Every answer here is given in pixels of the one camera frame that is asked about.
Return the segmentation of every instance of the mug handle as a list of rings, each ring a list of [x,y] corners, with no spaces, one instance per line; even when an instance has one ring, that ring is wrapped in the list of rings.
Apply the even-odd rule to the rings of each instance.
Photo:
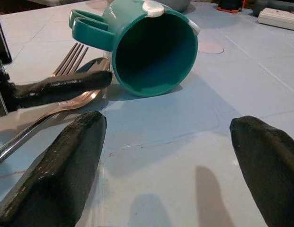
[[[72,37],[86,45],[104,51],[112,51],[114,34],[108,31],[108,24],[103,21],[104,19],[101,16],[80,10],[72,10],[69,18]]]

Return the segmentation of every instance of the black bottle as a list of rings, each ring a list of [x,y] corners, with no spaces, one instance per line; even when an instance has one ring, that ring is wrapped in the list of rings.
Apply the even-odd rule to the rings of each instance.
[[[0,25],[0,59],[3,64],[9,64],[12,62],[11,54],[7,46],[7,42]]]

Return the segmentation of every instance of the table surface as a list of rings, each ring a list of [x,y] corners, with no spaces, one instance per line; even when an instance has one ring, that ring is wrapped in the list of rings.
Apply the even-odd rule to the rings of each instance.
[[[250,10],[229,14],[192,3],[186,15],[199,41],[224,47],[198,53],[188,77],[166,95],[139,98],[114,80],[107,96],[60,114],[0,166],[0,200],[31,162],[80,113],[108,121],[99,175],[78,227],[266,226],[234,154],[232,118],[253,115],[294,138],[294,31],[261,25]],[[101,15],[86,1],[0,17],[18,84],[48,77],[74,44],[71,9]],[[103,56],[90,48],[84,62]],[[55,104],[0,119],[0,146]]]

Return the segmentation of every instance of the teal mug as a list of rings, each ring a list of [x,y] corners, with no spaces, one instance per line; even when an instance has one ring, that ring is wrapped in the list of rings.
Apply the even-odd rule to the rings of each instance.
[[[152,0],[114,0],[103,16],[73,9],[69,26],[75,40],[112,53],[118,82],[137,96],[175,88],[197,55],[198,26]]]

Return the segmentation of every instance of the white power strip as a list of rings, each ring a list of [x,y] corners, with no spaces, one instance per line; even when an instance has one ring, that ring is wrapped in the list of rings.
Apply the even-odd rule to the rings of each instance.
[[[294,13],[265,8],[258,16],[258,22],[294,30]]]

